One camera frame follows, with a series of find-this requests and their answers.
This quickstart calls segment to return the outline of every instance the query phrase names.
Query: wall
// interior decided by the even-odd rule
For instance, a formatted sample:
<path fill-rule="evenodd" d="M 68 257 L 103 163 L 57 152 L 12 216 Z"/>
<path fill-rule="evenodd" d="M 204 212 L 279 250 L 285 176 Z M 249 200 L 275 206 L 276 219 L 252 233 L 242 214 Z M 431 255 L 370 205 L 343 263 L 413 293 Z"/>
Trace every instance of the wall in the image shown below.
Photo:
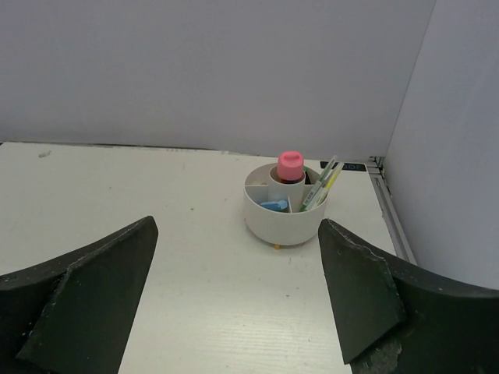
<path fill-rule="evenodd" d="M 4 1 L 0 141 L 383 155 L 433 5 Z"/>
<path fill-rule="evenodd" d="M 388 184 L 419 265 L 499 288 L 499 2 L 437 1 Z"/>

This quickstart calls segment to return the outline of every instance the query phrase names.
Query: tabletop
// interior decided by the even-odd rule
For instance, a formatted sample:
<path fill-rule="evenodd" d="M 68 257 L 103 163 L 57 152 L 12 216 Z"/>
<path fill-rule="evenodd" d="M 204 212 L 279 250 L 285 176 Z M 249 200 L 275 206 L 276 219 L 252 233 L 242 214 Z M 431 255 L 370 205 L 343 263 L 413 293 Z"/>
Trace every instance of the tabletop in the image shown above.
<path fill-rule="evenodd" d="M 151 215 L 159 238 L 120 374 L 350 373 L 317 237 L 275 250 L 244 224 L 244 180 L 274 161 L 205 150 L 4 143 L 0 273 Z M 306 166 L 320 170 L 318 161 Z M 339 175 L 326 217 L 395 254 L 367 172 Z"/>

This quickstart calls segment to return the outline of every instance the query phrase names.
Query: pink bottle cap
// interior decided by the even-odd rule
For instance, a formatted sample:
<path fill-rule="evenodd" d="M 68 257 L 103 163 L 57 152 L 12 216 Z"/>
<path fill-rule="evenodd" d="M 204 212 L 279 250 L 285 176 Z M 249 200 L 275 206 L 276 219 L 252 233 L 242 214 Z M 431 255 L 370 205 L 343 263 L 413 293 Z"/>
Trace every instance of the pink bottle cap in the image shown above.
<path fill-rule="evenodd" d="M 285 181 L 298 181 L 303 176 L 303 156 L 296 150 L 281 153 L 278 159 L 278 177 Z"/>

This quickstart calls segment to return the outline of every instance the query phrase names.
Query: pink cap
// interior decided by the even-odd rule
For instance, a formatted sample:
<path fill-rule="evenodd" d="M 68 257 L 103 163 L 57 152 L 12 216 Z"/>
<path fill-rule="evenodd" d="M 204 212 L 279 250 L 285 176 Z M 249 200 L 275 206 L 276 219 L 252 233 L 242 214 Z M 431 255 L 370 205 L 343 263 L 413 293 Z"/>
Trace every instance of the pink cap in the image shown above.
<path fill-rule="evenodd" d="M 285 181 L 297 181 L 303 175 L 303 156 L 296 150 L 281 153 L 278 159 L 278 177 Z"/>

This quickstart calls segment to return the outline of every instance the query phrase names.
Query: white desk organizer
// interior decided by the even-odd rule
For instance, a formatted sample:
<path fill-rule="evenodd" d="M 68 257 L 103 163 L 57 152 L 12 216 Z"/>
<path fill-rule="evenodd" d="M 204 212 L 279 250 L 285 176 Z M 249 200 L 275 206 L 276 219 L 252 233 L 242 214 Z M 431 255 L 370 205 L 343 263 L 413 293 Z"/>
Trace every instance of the white desk organizer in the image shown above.
<path fill-rule="evenodd" d="M 248 175 L 244 186 L 243 213 L 248 228 L 258 238 L 279 248 L 280 245 L 304 243 L 317 234 L 320 222 L 324 218 L 327 198 L 315 209 L 297 212 L 296 207 L 301 205 L 305 196 L 312 189 L 313 183 L 319 178 L 319 174 L 308 168 L 311 185 L 305 185 L 304 182 L 285 185 L 276 182 L 271 177 L 271 172 L 274 172 L 276 166 L 277 164 L 260 166 Z M 297 189 L 301 189 L 298 195 L 296 194 Z M 260 206 L 261 203 L 276 198 L 288 199 L 290 206 L 288 213 L 274 212 Z"/>

